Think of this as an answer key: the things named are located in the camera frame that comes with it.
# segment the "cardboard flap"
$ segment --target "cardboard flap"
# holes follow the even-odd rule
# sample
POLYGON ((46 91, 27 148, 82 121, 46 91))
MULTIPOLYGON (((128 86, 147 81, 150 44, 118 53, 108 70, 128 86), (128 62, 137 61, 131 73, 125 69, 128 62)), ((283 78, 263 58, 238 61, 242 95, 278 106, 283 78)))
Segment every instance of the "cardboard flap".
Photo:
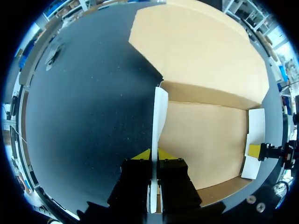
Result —
POLYGON ((163 81, 161 87, 168 92, 169 100, 174 102, 214 104, 242 110, 261 106, 244 97, 202 86, 163 81))
POLYGON ((232 23, 239 24, 225 14, 201 10, 208 7, 198 1, 192 1, 197 10, 190 9, 189 0, 175 2, 180 5, 138 10, 129 42, 165 81, 220 90, 261 104, 269 88, 265 64, 232 28, 232 23))
POLYGON ((247 112, 207 104, 169 102, 159 148, 188 164, 196 189, 241 173, 247 135, 247 112))

